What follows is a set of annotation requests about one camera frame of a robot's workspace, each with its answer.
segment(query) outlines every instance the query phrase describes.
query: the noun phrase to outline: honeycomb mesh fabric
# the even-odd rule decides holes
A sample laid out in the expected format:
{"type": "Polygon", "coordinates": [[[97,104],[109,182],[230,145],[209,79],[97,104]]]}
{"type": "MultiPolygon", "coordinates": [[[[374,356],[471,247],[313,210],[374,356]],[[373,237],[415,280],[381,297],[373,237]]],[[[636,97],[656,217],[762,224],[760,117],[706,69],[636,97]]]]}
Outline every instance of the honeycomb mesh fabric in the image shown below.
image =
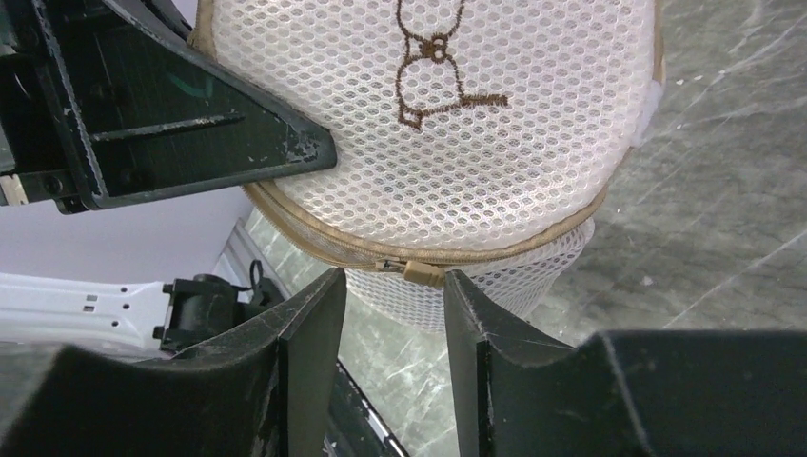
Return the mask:
{"type": "Polygon", "coordinates": [[[277,181],[292,201],[367,240],[488,250],[603,189],[640,129],[654,7],[216,0],[213,37],[224,66],[333,134],[335,169],[277,181]]]}
{"type": "MultiPolygon", "coordinates": [[[[494,302],[525,318],[582,252],[594,234],[588,219],[553,243],[511,259],[461,269],[494,302]]],[[[404,281],[398,275],[347,271],[350,291],[387,317],[426,331],[444,331],[443,291],[404,281]]]]}

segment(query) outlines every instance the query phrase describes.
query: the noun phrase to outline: white mesh bag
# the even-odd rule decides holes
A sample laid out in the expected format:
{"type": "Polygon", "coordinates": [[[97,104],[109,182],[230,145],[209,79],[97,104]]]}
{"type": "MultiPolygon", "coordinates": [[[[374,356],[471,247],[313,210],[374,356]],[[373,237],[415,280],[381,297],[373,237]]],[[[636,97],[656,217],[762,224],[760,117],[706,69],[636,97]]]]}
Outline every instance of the white mesh bag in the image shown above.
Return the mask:
{"type": "Polygon", "coordinates": [[[464,270],[524,317],[590,240],[663,82],[656,0],[201,0],[189,40],[330,130],[245,187],[369,305],[443,329],[464,270]]]}

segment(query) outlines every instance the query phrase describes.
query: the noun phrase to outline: white wall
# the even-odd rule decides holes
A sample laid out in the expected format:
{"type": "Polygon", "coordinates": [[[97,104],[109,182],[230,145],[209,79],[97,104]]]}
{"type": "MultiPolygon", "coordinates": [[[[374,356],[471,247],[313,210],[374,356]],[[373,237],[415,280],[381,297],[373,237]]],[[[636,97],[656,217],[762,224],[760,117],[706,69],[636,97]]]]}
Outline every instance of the white wall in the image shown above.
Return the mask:
{"type": "MultiPolygon", "coordinates": [[[[196,0],[177,0],[192,23],[196,0]]],[[[0,207],[0,271],[81,281],[170,281],[210,272],[252,205],[224,189],[64,216],[52,202],[0,207]]]]}

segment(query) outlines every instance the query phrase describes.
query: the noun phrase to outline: zipper pull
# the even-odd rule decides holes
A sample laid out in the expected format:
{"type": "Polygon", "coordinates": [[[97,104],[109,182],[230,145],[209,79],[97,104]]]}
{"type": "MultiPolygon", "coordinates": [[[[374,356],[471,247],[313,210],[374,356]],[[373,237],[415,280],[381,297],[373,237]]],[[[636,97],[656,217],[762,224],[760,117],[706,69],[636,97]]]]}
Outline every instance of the zipper pull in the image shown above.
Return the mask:
{"type": "Polygon", "coordinates": [[[445,270],[421,262],[401,262],[399,259],[380,260],[376,269],[384,273],[402,273],[403,279],[410,283],[441,288],[445,284],[445,270]]]}

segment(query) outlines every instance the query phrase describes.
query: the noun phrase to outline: gray marble surface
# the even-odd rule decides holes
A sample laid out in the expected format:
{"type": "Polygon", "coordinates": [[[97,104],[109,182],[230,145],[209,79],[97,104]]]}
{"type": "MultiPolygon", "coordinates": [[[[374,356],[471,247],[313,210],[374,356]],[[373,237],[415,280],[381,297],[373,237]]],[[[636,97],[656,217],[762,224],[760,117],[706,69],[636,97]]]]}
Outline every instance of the gray marble surface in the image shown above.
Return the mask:
{"type": "MultiPolygon", "coordinates": [[[[807,328],[807,2],[664,1],[668,86],[580,260],[530,322],[598,328],[807,328]]],[[[292,290],[325,269],[260,216],[292,290]]],[[[413,455],[458,455],[443,337],[351,297],[340,349],[413,455]]]]}

